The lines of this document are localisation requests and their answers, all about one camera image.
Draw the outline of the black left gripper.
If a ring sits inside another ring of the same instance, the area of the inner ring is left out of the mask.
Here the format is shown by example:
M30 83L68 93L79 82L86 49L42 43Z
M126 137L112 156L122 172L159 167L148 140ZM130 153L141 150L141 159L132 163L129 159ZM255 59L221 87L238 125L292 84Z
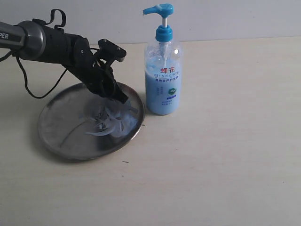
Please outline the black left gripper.
M103 48L75 47L72 57L72 65L65 68L84 83L91 93L126 103L128 96L113 77L110 63L114 60L111 53Z

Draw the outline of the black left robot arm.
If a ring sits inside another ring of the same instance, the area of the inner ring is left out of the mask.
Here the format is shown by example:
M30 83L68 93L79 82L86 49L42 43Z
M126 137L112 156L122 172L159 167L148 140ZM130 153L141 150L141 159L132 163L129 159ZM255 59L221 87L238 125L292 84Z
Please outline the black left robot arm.
M0 24L0 47L9 49L17 60L62 65L91 93L125 103L128 96L115 80L111 64L122 62L127 52L106 39L98 45L93 53L87 38L48 27L41 20Z

